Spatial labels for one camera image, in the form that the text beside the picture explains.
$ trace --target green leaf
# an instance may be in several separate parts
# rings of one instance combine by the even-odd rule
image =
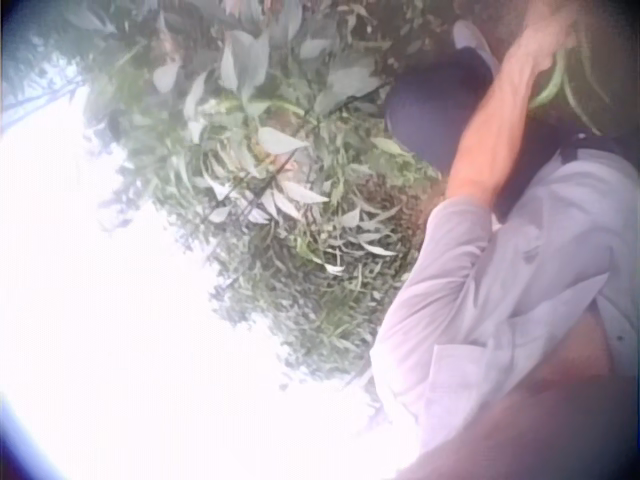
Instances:
[[[216,208],[211,215],[209,215],[209,220],[213,223],[222,223],[227,219],[230,211],[231,207]]]
[[[322,52],[333,45],[333,40],[329,38],[307,38],[300,45],[300,59],[310,60],[320,56]]]
[[[388,138],[374,137],[371,141],[375,143],[380,150],[390,153],[391,155],[408,155],[396,142]]]
[[[173,62],[163,65],[153,72],[153,84],[160,93],[167,93],[173,88],[179,68],[180,62]]]
[[[204,81],[207,78],[207,73],[208,72],[204,72],[198,75],[191,86],[191,90],[189,90],[183,109],[184,116],[187,120],[191,120],[196,116],[196,104],[204,93]]]
[[[259,208],[253,208],[251,212],[249,212],[249,216],[247,217],[250,222],[257,224],[267,224],[269,223],[269,215],[264,213]]]
[[[258,142],[267,153],[272,155],[288,153],[309,145],[271,127],[262,127],[258,130]]]
[[[241,30],[234,30],[227,35],[220,64],[220,83],[246,100],[264,83],[267,75],[268,33],[263,33],[257,39]]]
[[[549,103],[562,87],[562,77],[565,75],[567,55],[564,49],[556,53],[555,68],[547,86],[533,100],[529,102],[529,110]]]
[[[287,200],[287,197],[282,195],[277,190],[273,190],[273,199],[280,210],[282,210],[290,217],[295,218],[296,220],[301,220],[300,213],[298,212],[296,207],[294,207],[293,204],[289,200]]]
[[[340,225],[345,228],[355,228],[360,222],[360,207],[340,217]]]
[[[267,189],[262,198],[260,199],[262,204],[267,209],[267,212],[271,214],[273,218],[278,219],[278,209],[276,208],[275,200],[273,199],[273,190]]]
[[[323,264],[324,268],[327,269],[327,272],[329,272],[332,275],[342,275],[342,272],[344,271],[344,266],[338,267],[335,265],[329,265],[327,263]]]
[[[116,33],[116,29],[108,20],[101,21],[98,17],[90,12],[87,5],[80,4],[69,7],[64,12],[64,16],[76,27],[85,30],[93,30],[102,33]]]
[[[380,85],[373,76],[375,62],[372,57],[357,52],[343,52],[329,67],[327,88],[315,101],[314,110],[324,115],[339,106],[347,98],[362,96]]]
[[[384,234],[383,233],[363,233],[358,235],[358,242],[361,243],[369,243],[379,240]]]
[[[190,120],[189,123],[187,123],[187,127],[189,128],[191,141],[195,144],[200,143],[200,135],[202,134],[202,129],[205,127],[205,123],[203,121]]]
[[[369,250],[371,253],[375,253],[376,255],[382,255],[385,257],[397,255],[397,253],[395,252],[390,252],[389,250],[385,250],[384,248],[380,247],[374,247],[373,245],[369,245],[368,243],[360,242],[360,245]]]
[[[317,193],[312,192],[311,190],[308,190],[294,182],[280,182],[280,185],[284,192],[296,202],[308,204],[329,201],[327,197],[318,195]]]
[[[252,117],[259,117],[271,105],[267,101],[253,101],[245,105],[245,110]]]
[[[284,0],[278,18],[269,25],[269,37],[276,47],[287,45],[298,33],[302,23],[300,0]]]

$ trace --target man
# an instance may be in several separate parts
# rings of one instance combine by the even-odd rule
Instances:
[[[401,479],[620,478],[637,455],[637,172],[623,141],[526,119],[575,17],[534,1],[500,67],[458,22],[453,58],[389,93],[397,140],[450,172],[371,351],[420,445]]]

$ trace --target foliage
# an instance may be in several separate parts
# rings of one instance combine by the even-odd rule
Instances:
[[[90,86],[92,137],[126,153],[114,226],[152,202],[206,252],[221,318],[268,322],[292,376],[335,378],[361,365],[415,260],[433,172],[386,138],[363,6],[265,4],[70,0],[22,36],[5,86],[25,96],[33,52],[62,59],[59,83]]]

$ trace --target bright sky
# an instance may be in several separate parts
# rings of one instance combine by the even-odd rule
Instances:
[[[109,236],[81,108],[58,102],[0,143],[0,393],[65,478],[373,480],[412,448],[333,385],[286,393],[266,329],[233,331],[200,259],[143,210]]]

